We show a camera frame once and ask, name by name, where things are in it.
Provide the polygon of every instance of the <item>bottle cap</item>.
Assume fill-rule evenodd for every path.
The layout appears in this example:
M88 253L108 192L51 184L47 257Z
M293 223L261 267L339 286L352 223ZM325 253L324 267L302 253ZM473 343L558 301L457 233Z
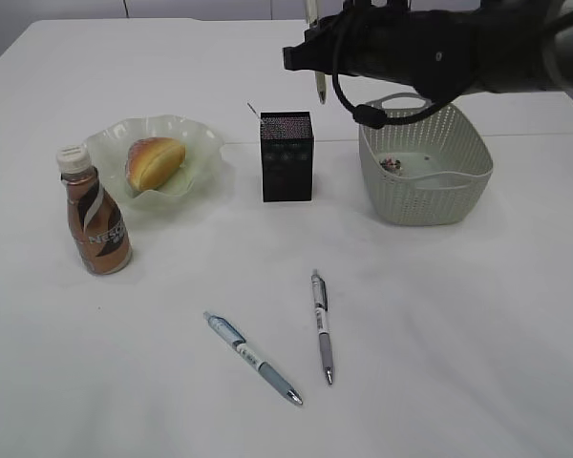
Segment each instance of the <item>bottle cap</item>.
M62 174L80 174L92 166L92 159L85 145L67 146L57 152L57 165Z

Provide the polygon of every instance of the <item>glass bowl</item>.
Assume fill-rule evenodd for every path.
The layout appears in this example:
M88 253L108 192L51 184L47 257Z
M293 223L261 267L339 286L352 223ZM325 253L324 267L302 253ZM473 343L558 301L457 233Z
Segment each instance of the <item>glass bowl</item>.
M138 193L125 176L130 147L152 136L174 138L184 144L186 156L180 168L158 189ZM85 145L99 172L100 181L119 204L145 202L170 204L212 178L221 164L223 141L205 124L171 114L124 119L90 136Z

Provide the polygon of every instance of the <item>nescafe bottle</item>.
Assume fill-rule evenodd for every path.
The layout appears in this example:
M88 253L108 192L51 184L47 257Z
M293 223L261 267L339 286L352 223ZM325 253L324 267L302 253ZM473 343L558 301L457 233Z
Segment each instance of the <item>nescafe bottle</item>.
M93 274L112 274L127 265L132 246L115 201L104 190L84 146L57 153L61 180L68 193L68 225Z

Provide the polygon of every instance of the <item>bread roll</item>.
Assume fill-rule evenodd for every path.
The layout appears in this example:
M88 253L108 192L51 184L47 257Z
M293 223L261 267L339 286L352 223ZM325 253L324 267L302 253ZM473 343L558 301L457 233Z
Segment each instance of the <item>bread roll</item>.
M184 161L184 145L173 138L144 138L130 147L125 176L136 191L159 188Z

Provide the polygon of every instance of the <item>pen grip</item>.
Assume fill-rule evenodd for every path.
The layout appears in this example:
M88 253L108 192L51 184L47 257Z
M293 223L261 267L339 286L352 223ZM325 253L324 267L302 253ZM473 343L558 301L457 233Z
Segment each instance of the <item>pen grip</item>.
M286 396L288 391L293 389L269 363L261 364L259 374L283 396Z
M333 369L333 352L331 351L331 338L328 333L323 332L318 335L318 344L321 349L321 362L323 368Z

